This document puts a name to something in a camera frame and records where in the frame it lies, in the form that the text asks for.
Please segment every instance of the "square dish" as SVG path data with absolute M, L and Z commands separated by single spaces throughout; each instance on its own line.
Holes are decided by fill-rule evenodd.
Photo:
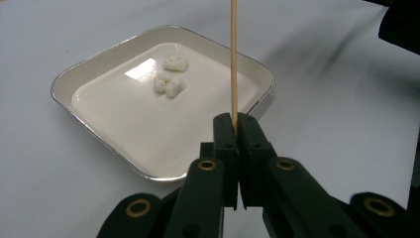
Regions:
M 154 90 L 162 63 L 187 57 L 174 98 Z M 249 113 L 272 88 L 271 73 L 237 55 L 238 110 Z M 148 30 L 70 67 L 52 84 L 52 97 L 139 175 L 186 176 L 201 142 L 212 141 L 212 119 L 231 110 L 230 50 L 180 27 Z

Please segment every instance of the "wooden skewer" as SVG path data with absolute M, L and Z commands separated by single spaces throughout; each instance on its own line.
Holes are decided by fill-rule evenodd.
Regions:
M 238 135 L 238 86 L 237 86 L 237 0 L 231 0 L 231 94 L 232 126 Z

